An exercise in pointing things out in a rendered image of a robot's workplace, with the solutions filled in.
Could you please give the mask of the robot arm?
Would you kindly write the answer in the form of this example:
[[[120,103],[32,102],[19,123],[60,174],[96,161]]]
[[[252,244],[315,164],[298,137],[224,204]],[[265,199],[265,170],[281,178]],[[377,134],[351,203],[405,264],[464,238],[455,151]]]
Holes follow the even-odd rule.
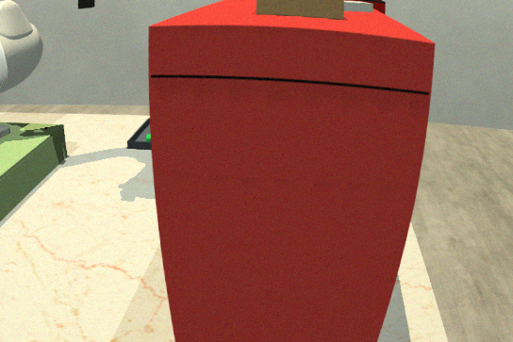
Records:
[[[42,50],[41,35],[20,6],[11,0],[0,0],[0,93],[32,74]]]

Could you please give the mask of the red tool chest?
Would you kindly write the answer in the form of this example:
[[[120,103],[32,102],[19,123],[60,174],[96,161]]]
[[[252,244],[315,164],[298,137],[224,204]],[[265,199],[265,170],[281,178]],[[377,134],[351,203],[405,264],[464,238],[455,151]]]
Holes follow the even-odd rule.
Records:
[[[223,0],[149,26],[175,342],[377,342],[426,138],[435,43],[389,16]]]

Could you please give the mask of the tan rectangular block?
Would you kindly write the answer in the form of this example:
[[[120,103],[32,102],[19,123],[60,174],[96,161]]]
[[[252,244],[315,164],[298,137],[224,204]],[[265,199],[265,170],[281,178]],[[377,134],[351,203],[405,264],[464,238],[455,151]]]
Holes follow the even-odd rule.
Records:
[[[344,19],[344,0],[256,0],[257,15]]]

